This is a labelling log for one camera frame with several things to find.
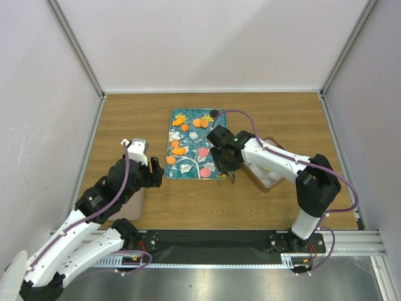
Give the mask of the orange shell cookie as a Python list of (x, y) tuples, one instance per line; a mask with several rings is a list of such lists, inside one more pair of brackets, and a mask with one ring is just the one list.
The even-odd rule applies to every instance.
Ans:
[(166, 163), (168, 165), (174, 165), (176, 163), (176, 158), (174, 156), (168, 156), (166, 158)]

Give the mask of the beige tin lid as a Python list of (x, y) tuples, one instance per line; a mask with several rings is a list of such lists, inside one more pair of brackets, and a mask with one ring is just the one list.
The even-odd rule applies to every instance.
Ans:
[(140, 220), (143, 215), (143, 206), (145, 202), (145, 188), (141, 188), (137, 191), (127, 203), (125, 203), (121, 210), (109, 217), (109, 221), (115, 221), (117, 219), (126, 218), (129, 221)]

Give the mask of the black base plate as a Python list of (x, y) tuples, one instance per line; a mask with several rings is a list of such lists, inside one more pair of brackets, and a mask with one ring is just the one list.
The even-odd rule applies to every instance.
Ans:
[(272, 265), (285, 254), (326, 253), (323, 235), (301, 243), (286, 230), (144, 230), (139, 240), (154, 264), (168, 265)]

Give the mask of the brown cookie tin box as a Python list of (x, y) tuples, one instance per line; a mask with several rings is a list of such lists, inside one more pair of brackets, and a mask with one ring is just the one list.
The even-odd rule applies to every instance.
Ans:
[(266, 172), (263, 167), (257, 164), (244, 162), (242, 169), (252, 180), (256, 187), (263, 193), (267, 193), (283, 182), (285, 178), (273, 171)]

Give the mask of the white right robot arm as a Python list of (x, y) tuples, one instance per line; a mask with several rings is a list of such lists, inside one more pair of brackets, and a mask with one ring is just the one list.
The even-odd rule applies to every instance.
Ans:
[(289, 247), (297, 252), (311, 245), (311, 235), (320, 225), (323, 215), (341, 191), (338, 176), (320, 154), (313, 158), (298, 156), (263, 142), (255, 133), (233, 134), (217, 125), (206, 136), (211, 143), (215, 170), (229, 174), (243, 164), (267, 167), (296, 186), (299, 213), (288, 232)]

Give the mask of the aluminium frame rail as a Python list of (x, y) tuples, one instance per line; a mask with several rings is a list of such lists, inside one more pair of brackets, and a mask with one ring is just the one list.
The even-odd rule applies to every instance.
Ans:
[(376, 231), (318, 231), (304, 245), (291, 246), (285, 231), (116, 230), (79, 236), (71, 231), (43, 257), (57, 272), (92, 265), (151, 267), (261, 267), (311, 269), (329, 256), (383, 256)]

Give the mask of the orange sandwich cookie top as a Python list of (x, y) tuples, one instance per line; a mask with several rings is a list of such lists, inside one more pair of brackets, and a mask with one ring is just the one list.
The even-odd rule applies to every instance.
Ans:
[(201, 127), (201, 122), (202, 122), (201, 119), (194, 119), (192, 124), (194, 127)]

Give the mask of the orange fish cookie top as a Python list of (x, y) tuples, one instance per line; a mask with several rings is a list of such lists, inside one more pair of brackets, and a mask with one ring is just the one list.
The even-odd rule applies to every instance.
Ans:
[(173, 122), (173, 126), (180, 126), (185, 122), (185, 117), (177, 117)]

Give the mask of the orange fish cookie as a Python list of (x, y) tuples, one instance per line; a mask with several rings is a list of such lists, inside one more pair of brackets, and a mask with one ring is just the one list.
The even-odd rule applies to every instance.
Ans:
[(187, 152), (185, 147), (176, 147), (172, 150), (172, 153), (177, 156), (182, 156)]
[(180, 126), (185, 122), (185, 117), (177, 117), (173, 122), (173, 126)]

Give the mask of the orange fish cookie middle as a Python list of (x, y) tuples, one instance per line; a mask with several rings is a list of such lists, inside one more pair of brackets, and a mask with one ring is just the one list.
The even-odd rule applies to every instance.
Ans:
[(185, 147), (176, 147), (172, 150), (172, 153), (177, 156), (182, 156), (187, 152)]

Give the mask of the orange swirl cookie top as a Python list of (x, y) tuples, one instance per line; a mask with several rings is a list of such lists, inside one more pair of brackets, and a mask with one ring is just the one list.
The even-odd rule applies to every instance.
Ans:
[(182, 124), (180, 126), (181, 131), (187, 132), (189, 130), (189, 126), (187, 124)]

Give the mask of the pink sandwich cookie upper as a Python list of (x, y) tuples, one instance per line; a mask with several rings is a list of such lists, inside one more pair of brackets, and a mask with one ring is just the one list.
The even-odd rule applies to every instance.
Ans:
[(208, 148), (202, 147), (202, 148), (199, 149), (199, 155), (201, 157), (207, 157), (208, 154), (209, 154), (209, 149)]

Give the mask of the orange flower cookie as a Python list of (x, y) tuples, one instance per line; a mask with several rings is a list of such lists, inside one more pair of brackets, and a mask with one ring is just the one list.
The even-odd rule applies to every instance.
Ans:
[(178, 140), (173, 140), (170, 145), (172, 148), (178, 148), (180, 146), (180, 142)]

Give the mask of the pink sandwich cookie lower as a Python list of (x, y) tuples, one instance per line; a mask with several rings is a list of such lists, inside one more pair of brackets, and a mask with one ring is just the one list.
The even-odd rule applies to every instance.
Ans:
[(209, 178), (211, 176), (211, 170), (205, 167), (200, 170), (200, 175), (202, 178)]

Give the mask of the teal floral serving tray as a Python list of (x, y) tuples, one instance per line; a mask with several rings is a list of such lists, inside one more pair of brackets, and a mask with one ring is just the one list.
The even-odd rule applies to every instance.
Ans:
[[(225, 127), (227, 125), (227, 119), (225, 115), (217, 116), (212, 118), (210, 116), (211, 110), (218, 110), (219, 113), (223, 111), (221, 108), (176, 108), (171, 113), (170, 127), (168, 134), (167, 153), (168, 156), (174, 156), (176, 163), (174, 165), (168, 165), (166, 163), (165, 176), (167, 179), (177, 180), (194, 180), (194, 179), (225, 179), (227, 176), (219, 174), (215, 167), (211, 148), (213, 145), (207, 139), (207, 135), (212, 130), (213, 125), (221, 125)], [(172, 122), (177, 117), (185, 117), (185, 122), (189, 126), (187, 132), (183, 132), (180, 126), (173, 126)], [(194, 119), (207, 120), (209, 122), (208, 128), (194, 127), (192, 122)], [(182, 156), (177, 156), (172, 153), (174, 148), (171, 147), (170, 143), (173, 140), (180, 142), (179, 147), (185, 147), (187, 152)], [(201, 157), (199, 155), (199, 149), (205, 147), (209, 149), (207, 157)], [(209, 178), (202, 178), (200, 171), (203, 168), (209, 168), (211, 170), (211, 176)]]

